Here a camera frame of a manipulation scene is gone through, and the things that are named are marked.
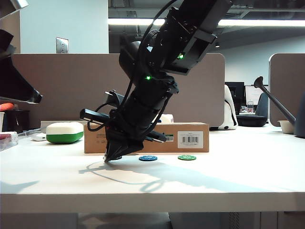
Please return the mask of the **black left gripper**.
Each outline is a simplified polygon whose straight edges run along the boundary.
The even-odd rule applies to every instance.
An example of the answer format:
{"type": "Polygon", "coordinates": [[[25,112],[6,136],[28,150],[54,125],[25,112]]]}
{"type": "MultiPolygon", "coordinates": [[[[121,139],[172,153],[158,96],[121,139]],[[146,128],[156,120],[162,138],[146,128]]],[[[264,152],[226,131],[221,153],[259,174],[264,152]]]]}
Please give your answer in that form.
{"type": "Polygon", "coordinates": [[[154,130],[156,122],[147,118],[144,124],[142,117],[137,117],[133,111],[124,114],[118,112],[118,105],[112,105],[109,120],[106,123],[107,146],[104,162],[118,160],[121,156],[143,149],[143,141],[164,143],[164,133],[154,130]]]}

